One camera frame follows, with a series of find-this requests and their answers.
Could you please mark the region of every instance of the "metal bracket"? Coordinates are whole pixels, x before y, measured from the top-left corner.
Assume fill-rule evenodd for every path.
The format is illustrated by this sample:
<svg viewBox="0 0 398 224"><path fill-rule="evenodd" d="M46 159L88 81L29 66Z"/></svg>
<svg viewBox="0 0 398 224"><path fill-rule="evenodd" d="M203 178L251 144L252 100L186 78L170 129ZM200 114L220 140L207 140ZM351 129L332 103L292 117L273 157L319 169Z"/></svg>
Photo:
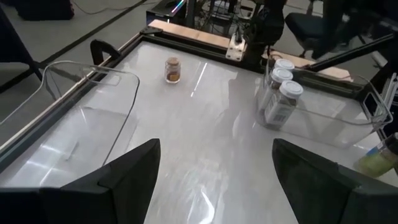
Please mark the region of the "metal bracket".
<svg viewBox="0 0 398 224"><path fill-rule="evenodd" d="M230 60L234 60L237 62L242 61L244 46L246 45L246 41L241 37L241 42L236 41L236 34L233 34L231 37L231 41L229 42L228 50L226 51L225 57Z"/></svg>
<svg viewBox="0 0 398 224"><path fill-rule="evenodd" d="M163 32L162 29L147 26L140 31L140 34L159 34Z"/></svg>
<svg viewBox="0 0 398 224"><path fill-rule="evenodd" d="M103 52L110 54L112 58L118 58L121 55L111 44L102 40L91 41L90 50L94 65L99 65L104 61Z"/></svg>

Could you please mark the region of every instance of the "wooden board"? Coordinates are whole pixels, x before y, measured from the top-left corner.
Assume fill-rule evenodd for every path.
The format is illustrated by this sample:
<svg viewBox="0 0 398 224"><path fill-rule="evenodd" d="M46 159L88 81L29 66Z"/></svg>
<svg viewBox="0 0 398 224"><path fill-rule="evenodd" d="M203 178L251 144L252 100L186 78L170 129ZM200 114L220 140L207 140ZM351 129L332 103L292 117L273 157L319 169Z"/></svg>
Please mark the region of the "wooden board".
<svg viewBox="0 0 398 224"><path fill-rule="evenodd" d="M149 25L151 27L163 29L164 31L172 33L172 34L178 34L183 37L187 37L187 38L194 39L194 40L199 40L204 43L218 45L220 47L225 47L225 48L227 48L229 45L228 38L220 37L220 36L214 35L214 34L209 34L209 33L191 29L188 27L183 27L180 25L171 24L171 23L167 23L167 22L159 21L159 20L154 20ZM305 58L296 57L296 56L285 54L285 53L278 52L278 51L273 51L272 54L280 55L282 58L290 60L291 62L294 63L294 65L296 67L302 67L304 65L315 63L314 61L311 61L311 60L308 60ZM349 72L347 70L344 70L341 68L331 67L331 68L322 70L321 73L335 77L335 78L351 80Z"/></svg>

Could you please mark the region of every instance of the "jar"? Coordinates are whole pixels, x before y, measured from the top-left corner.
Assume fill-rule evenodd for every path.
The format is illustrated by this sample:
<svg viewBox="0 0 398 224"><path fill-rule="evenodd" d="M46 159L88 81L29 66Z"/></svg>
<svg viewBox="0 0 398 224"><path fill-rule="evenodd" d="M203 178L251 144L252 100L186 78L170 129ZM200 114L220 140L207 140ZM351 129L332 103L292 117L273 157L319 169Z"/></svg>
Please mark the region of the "jar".
<svg viewBox="0 0 398 224"><path fill-rule="evenodd" d="M280 58L275 61L274 68L284 68L286 70L292 71L295 66L290 60Z"/></svg>
<svg viewBox="0 0 398 224"><path fill-rule="evenodd" d="M164 78L168 83L178 83L181 76L181 63L178 58L170 57L165 63Z"/></svg>
<svg viewBox="0 0 398 224"><path fill-rule="evenodd" d="M293 113L303 92L303 87L297 82L283 81L277 93L272 96L266 106L265 126L271 129L280 129Z"/></svg>
<svg viewBox="0 0 398 224"><path fill-rule="evenodd" d="M392 134L354 163L354 168L370 177L380 177L398 165L398 133Z"/></svg>
<svg viewBox="0 0 398 224"><path fill-rule="evenodd" d="M266 106L271 99L271 97L279 90L280 85L283 81L293 79L293 74L283 68L274 68L270 75L267 75L264 78L264 86L260 86L259 91L257 92L257 113L259 122L263 124L262 118L264 116L264 112Z"/></svg>

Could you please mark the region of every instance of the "white lid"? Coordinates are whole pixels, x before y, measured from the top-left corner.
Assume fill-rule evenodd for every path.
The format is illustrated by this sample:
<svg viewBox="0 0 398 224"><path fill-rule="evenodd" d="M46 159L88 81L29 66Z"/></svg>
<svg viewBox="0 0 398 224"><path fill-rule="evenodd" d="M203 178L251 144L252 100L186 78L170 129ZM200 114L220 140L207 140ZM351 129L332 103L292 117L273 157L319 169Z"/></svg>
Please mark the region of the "white lid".
<svg viewBox="0 0 398 224"><path fill-rule="evenodd" d="M303 87L295 81L283 81L279 91L291 99L298 99L304 92Z"/></svg>
<svg viewBox="0 0 398 224"><path fill-rule="evenodd" d="M282 83L283 81L293 79L293 74L284 68L274 68L271 77L276 82Z"/></svg>
<svg viewBox="0 0 398 224"><path fill-rule="evenodd" d="M275 62L275 66L279 68L284 68L287 70L293 70L294 69L294 64L290 60L287 59L277 59Z"/></svg>

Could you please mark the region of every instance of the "gray floor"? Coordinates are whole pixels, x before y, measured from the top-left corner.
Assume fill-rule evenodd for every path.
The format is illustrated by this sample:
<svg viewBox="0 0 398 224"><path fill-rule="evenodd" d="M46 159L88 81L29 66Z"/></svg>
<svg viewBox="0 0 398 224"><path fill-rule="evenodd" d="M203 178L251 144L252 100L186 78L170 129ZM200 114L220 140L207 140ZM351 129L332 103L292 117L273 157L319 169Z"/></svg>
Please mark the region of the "gray floor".
<svg viewBox="0 0 398 224"><path fill-rule="evenodd" d="M76 0L79 5L87 11L98 11L104 7L109 7L109 0ZM147 2L156 2L159 0L148 0ZM112 1L113 8L123 8L133 5L138 0L116 0ZM243 0L243 5L253 6L252 2ZM146 9L152 7L151 4L139 6L126 14L116 22L107 26L88 40L84 41L71 51L59 57L57 60L72 60L82 63L92 63L90 54L90 42L93 39L101 39L114 45L116 48L122 46L133 35L138 33L146 25ZM289 0L284 8L285 16L290 12L306 11L308 0ZM16 31L20 35L25 46L36 61L41 61L56 51L62 49L79 37L93 30L95 27L106 22L110 18L119 14L121 11L107 10L95 15L85 14L83 11L75 8L76 16L70 21L41 21L30 22L23 21L14 8L1 5L6 12ZM322 3L316 3L314 7L316 14L322 14ZM359 40L354 40L354 46L359 46ZM303 48L295 40L293 34L287 27L284 29L282 38L274 46L275 49L292 55L301 54ZM376 63L370 55L357 58L350 62L339 65L341 68L349 70L352 74L362 75L371 78L376 72ZM19 63L0 64L0 84L11 79L13 76L23 72L26 66ZM38 79L31 75L20 84L0 94L0 120L4 119L14 108L21 104L35 89L40 85Z"/></svg>

